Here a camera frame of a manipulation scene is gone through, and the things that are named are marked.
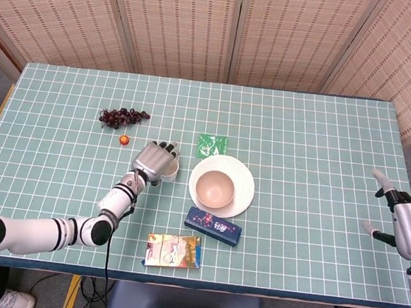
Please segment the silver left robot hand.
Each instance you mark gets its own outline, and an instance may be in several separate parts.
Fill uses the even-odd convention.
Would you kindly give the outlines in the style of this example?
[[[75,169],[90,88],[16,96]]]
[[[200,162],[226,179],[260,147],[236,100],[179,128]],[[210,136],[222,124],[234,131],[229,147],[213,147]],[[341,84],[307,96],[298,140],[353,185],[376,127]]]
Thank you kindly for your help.
[[[131,169],[144,175],[146,182],[157,186],[162,173],[177,158],[177,143],[171,142],[150,142],[134,158]]]

